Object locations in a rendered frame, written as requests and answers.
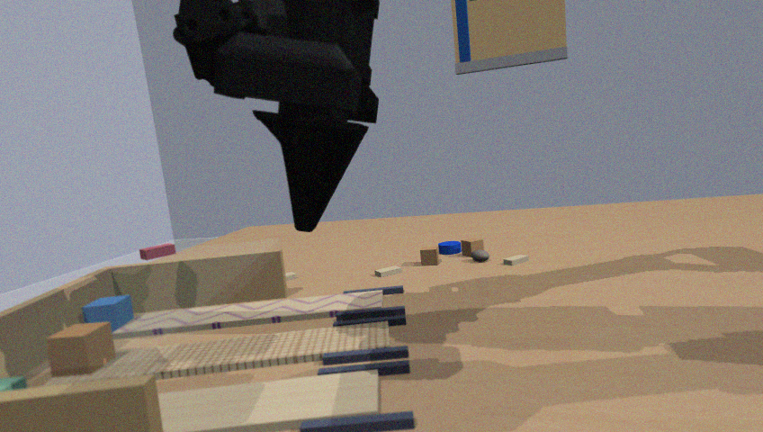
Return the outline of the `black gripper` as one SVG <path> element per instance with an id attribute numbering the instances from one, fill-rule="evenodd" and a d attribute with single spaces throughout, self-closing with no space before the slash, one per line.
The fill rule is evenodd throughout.
<path id="1" fill-rule="evenodd" d="M 216 50 L 214 93 L 278 103 L 253 110 L 279 140 L 295 229 L 312 232 L 376 123 L 369 87 L 379 0 L 285 0 L 290 39 L 238 32 Z M 353 122 L 347 122 L 353 121 Z"/>

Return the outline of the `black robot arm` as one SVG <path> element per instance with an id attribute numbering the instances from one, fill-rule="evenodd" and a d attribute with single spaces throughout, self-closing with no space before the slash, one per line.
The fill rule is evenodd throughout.
<path id="1" fill-rule="evenodd" d="M 173 37 L 194 77 L 215 83 L 216 50 L 238 32 L 290 39 L 285 0 L 181 0 Z"/>

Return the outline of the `red rectangular block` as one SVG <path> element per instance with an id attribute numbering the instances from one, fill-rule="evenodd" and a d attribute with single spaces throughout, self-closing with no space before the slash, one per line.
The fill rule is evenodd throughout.
<path id="1" fill-rule="evenodd" d="M 140 249 L 140 258 L 143 260 L 150 260 L 160 257 L 167 257 L 175 254 L 175 244 L 166 243 L 157 246 L 152 246 L 144 249 Z"/>

